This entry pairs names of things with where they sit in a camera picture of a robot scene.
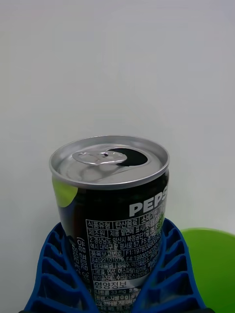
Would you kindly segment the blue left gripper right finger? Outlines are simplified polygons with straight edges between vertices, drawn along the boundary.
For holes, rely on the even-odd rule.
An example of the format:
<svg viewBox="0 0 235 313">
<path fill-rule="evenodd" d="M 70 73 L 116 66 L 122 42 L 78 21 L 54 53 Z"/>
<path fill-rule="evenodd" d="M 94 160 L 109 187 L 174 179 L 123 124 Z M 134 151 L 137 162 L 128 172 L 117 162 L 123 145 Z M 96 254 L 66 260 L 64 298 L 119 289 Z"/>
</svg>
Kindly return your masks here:
<svg viewBox="0 0 235 313">
<path fill-rule="evenodd" d="M 180 230 L 165 219 L 160 256 L 132 312 L 195 313 L 205 308 L 194 279 L 188 246 Z"/>
</svg>

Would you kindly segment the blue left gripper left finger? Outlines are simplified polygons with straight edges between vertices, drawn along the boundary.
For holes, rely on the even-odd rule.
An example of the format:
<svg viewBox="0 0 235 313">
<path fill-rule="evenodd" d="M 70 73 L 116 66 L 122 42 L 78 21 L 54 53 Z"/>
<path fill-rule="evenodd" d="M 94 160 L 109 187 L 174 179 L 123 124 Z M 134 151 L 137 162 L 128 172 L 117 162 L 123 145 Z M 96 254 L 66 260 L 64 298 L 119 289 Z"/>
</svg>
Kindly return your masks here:
<svg viewBox="0 0 235 313">
<path fill-rule="evenodd" d="M 25 313 L 97 313 L 90 293 L 73 269 L 65 249 L 60 223 L 42 247 L 35 285 Z"/>
</svg>

